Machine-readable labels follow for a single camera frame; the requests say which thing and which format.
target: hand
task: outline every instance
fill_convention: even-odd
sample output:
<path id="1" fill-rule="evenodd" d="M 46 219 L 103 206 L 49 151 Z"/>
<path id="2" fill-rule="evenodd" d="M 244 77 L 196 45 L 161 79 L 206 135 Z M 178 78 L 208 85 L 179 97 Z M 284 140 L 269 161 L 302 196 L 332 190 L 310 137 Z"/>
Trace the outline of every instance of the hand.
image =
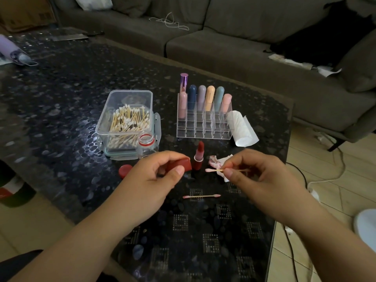
<path id="1" fill-rule="evenodd" d="M 260 175 L 258 182 L 236 169 L 251 167 Z M 292 229 L 309 221 L 320 204 L 299 184 L 276 156 L 244 149 L 223 164 L 223 174 L 237 185 L 264 213 Z"/>
<path id="2" fill-rule="evenodd" d="M 103 205 L 113 210 L 112 215 L 116 212 L 117 220 L 126 224 L 126 232 L 146 221 L 162 206 L 167 194 L 183 176 L 184 167 L 176 166 L 163 178 L 157 178 L 157 173 L 165 174 L 169 161 L 185 157 L 174 151 L 162 151 L 141 159 L 106 200 Z"/>

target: sofa leg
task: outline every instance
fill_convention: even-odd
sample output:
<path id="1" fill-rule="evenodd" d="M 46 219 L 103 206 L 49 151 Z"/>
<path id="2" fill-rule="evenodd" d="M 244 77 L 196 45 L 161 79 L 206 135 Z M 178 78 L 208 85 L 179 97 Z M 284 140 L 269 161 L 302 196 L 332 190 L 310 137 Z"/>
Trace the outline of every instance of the sofa leg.
<path id="1" fill-rule="evenodd" d="M 332 152 L 333 150 L 335 150 L 336 148 L 338 148 L 338 147 L 339 147 L 341 144 L 343 144 L 344 142 L 345 142 L 345 140 L 336 138 L 336 142 L 335 142 L 335 144 L 333 144 L 333 145 L 328 149 L 328 151 L 329 151 L 329 152 Z"/>

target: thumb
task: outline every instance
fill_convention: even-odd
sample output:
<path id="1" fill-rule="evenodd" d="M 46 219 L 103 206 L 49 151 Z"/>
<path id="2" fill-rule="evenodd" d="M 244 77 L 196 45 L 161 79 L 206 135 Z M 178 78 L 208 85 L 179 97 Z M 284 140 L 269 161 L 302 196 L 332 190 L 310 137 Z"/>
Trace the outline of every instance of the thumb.
<path id="1" fill-rule="evenodd" d="M 232 168 L 226 168 L 223 171 L 223 174 L 231 183 L 238 186 L 250 199 L 252 199 L 253 192 L 258 188 L 256 181 L 249 179 L 241 172 Z"/>
<path id="2" fill-rule="evenodd" d="M 158 180 L 158 186 L 166 189 L 167 193 L 175 187 L 184 174 L 184 166 L 178 165 L 171 169 L 163 178 Z"/>

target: clear plastic box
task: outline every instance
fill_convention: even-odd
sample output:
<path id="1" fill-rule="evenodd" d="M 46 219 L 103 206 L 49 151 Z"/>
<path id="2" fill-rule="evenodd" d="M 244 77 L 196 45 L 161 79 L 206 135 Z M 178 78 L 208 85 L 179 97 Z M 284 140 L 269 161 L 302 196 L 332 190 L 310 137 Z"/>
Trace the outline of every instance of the clear plastic box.
<path id="1" fill-rule="evenodd" d="M 148 126 L 134 131 L 111 131 L 114 112 L 125 104 L 130 108 L 139 108 L 141 119 L 148 114 Z M 153 93 L 148 90 L 111 91 L 96 127 L 100 149 L 106 156 L 113 159 L 115 157 L 121 157 L 121 160 L 136 159 L 137 137 L 142 130 L 155 134 L 157 144 L 159 144 L 161 124 L 159 114 L 153 113 Z"/>
<path id="2" fill-rule="evenodd" d="M 231 139 L 233 130 L 230 127 L 234 126 L 233 115 L 229 113 L 232 111 L 231 103 L 222 102 L 218 110 L 214 103 L 188 102 L 183 108 L 179 105 L 178 94 L 176 137 Z"/>

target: cardboard box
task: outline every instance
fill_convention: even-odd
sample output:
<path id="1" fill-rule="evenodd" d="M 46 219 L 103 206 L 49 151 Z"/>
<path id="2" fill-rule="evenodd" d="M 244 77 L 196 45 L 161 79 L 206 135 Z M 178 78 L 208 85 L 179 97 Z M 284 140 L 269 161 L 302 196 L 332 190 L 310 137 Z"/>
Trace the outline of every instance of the cardboard box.
<path id="1" fill-rule="evenodd" d="M 48 0 L 0 0 L 0 24 L 9 32 L 56 23 Z"/>

